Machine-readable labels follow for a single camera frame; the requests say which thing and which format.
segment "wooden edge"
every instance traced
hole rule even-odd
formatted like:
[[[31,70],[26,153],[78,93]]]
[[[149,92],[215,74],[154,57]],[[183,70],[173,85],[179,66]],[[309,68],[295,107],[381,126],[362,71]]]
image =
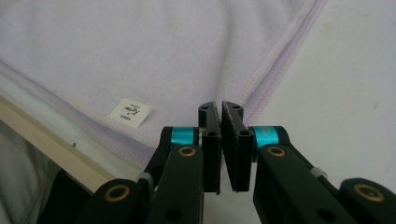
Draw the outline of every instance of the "wooden edge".
[[[92,192],[115,176],[0,95],[0,120]]]

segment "blue band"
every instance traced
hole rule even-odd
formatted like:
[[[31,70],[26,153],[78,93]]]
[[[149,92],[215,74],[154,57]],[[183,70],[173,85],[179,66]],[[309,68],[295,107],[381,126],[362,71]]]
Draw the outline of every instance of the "blue band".
[[[253,129],[256,133],[257,149],[264,145],[279,143],[279,137],[273,126],[253,126]]]
[[[171,143],[180,145],[193,145],[194,128],[192,127],[173,127]]]

